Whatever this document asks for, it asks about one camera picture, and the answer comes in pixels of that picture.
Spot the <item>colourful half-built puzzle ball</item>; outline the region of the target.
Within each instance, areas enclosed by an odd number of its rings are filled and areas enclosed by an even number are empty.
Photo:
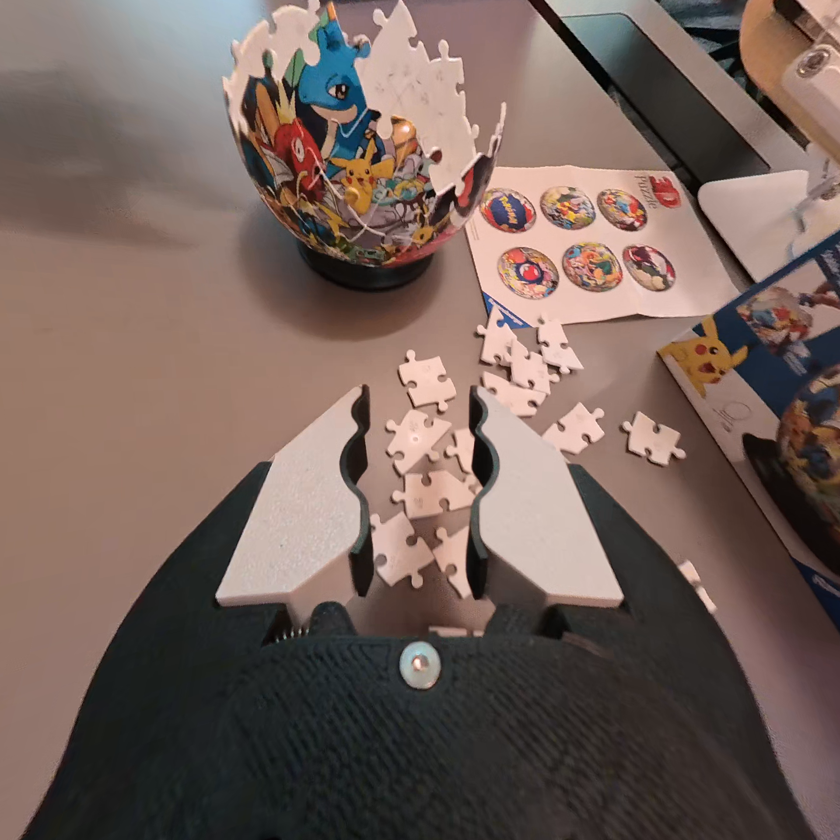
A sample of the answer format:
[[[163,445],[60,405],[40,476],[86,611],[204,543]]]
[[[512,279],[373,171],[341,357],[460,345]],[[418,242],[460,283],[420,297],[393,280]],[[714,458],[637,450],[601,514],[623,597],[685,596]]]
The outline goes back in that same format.
[[[279,7],[232,44],[227,115],[259,198],[316,269],[362,287],[422,273],[466,226],[499,155],[468,119],[463,60],[431,57],[404,2],[351,36],[333,2]]]

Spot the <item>black round ball stand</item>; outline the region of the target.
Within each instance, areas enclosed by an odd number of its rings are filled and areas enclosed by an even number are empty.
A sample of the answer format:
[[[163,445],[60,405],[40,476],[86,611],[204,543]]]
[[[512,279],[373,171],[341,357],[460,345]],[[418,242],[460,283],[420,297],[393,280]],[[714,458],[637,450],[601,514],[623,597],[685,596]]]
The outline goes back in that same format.
[[[342,234],[291,231],[298,252],[319,276],[356,291],[388,291],[419,278],[436,256],[436,244],[364,247]]]

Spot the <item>black desk panel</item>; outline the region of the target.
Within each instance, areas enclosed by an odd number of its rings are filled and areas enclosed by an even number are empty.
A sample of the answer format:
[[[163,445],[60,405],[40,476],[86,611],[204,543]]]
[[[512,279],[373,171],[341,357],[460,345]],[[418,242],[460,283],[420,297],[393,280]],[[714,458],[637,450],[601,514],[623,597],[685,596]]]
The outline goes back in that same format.
[[[562,16],[532,7],[633,118],[691,193],[709,182],[771,172],[768,162],[632,19],[622,13]]]

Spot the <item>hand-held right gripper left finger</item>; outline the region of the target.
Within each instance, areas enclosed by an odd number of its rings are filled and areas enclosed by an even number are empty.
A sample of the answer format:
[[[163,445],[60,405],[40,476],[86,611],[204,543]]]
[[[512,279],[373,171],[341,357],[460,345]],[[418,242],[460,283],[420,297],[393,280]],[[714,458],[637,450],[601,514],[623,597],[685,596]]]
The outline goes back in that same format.
[[[280,604],[307,624],[366,596],[375,572],[368,466],[371,392],[357,385],[273,456],[217,588],[220,606]]]

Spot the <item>clear acrylic holder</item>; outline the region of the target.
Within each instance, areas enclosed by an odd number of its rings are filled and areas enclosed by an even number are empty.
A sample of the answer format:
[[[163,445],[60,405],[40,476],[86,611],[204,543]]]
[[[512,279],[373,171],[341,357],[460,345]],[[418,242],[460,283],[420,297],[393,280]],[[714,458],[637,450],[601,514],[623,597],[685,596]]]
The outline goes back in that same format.
[[[803,117],[808,177],[795,208],[805,250],[839,227],[839,55],[821,43],[802,53],[783,76],[783,89]]]

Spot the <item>blue cardboard puzzle box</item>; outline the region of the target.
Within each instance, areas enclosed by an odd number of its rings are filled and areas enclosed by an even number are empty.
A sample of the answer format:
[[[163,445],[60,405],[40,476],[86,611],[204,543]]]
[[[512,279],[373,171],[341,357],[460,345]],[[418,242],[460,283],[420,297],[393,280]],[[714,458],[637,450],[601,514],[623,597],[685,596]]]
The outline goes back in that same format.
[[[839,625],[839,233],[658,354]]]

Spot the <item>white flat stand base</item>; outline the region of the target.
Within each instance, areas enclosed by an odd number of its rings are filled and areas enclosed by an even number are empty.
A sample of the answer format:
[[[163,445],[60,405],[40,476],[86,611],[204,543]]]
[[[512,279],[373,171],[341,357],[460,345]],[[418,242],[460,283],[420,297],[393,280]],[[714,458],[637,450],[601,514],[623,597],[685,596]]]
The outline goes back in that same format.
[[[761,281],[838,233],[839,174],[805,170],[709,182],[701,210],[741,267]]]

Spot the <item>wooden-edged sign board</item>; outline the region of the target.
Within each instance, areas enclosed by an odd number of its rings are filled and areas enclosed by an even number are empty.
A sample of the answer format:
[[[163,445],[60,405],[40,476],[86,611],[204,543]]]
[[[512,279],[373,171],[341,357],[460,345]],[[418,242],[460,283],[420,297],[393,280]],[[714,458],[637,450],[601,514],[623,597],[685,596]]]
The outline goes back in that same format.
[[[739,47],[748,77],[765,101],[772,103],[802,136],[839,161],[838,142],[821,128],[782,83],[787,67],[812,46],[813,42],[798,27],[775,10],[773,2],[746,3]]]

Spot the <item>pile of puzzle pieces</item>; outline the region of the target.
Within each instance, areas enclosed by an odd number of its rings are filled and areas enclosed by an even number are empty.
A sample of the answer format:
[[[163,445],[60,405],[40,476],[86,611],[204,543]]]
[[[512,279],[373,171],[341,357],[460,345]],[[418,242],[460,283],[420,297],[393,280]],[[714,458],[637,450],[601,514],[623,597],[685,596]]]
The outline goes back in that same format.
[[[490,366],[509,366],[509,351],[518,340],[506,323],[497,305],[493,305],[487,324],[479,325],[476,335],[484,340],[481,358]],[[393,586],[397,581],[408,578],[412,586],[423,584],[421,569],[434,558],[445,579],[461,599],[472,600],[474,596],[467,580],[466,551],[468,528],[464,526],[451,533],[436,526],[438,545],[430,548],[427,542],[415,533],[409,522],[433,518],[439,524],[441,518],[451,511],[465,510],[483,488],[473,469],[474,436],[468,427],[453,428],[452,423],[438,416],[430,418],[422,409],[431,407],[443,414],[456,397],[455,384],[446,373],[439,356],[426,360],[416,357],[414,350],[406,352],[406,360],[398,366],[401,383],[407,389],[413,408],[397,423],[388,421],[386,429],[394,435],[394,442],[386,450],[393,459],[394,468],[402,478],[402,488],[394,491],[392,502],[402,506],[400,512],[386,521],[373,516],[374,559],[379,557],[382,565],[378,572],[381,578]],[[505,375],[482,375],[492,383],[493,396],[502,396],[502,403],[513,408],[519,417],[532,416],[547,396],[545,392],[530,392],[508,381]],[[456,459],[461,477],[445,467],[423,471],[410,471],[427,458],[433,466],[441,458],[436,446],[447,434],[451,441],[444,448],[447,459]]]

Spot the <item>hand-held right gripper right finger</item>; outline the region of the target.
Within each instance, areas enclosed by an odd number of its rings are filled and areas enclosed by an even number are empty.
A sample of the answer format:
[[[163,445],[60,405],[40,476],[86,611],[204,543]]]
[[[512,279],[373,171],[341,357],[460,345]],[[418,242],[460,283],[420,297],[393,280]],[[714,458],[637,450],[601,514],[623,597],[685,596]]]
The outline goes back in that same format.
[[[478,601],[539,616],[615,608],[623,593],[565,458],[487,388],[469,391],[472,467],[467,581]]]

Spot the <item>white printed paper leaflet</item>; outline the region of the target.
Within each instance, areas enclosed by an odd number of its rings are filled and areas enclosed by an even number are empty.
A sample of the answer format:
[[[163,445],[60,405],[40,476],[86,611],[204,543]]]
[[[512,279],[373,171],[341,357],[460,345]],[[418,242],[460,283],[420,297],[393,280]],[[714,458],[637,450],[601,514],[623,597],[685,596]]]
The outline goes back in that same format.
[[[487,308],[516,329],[699,319],[737,292],[671,171],[499,167],[465,230]]]

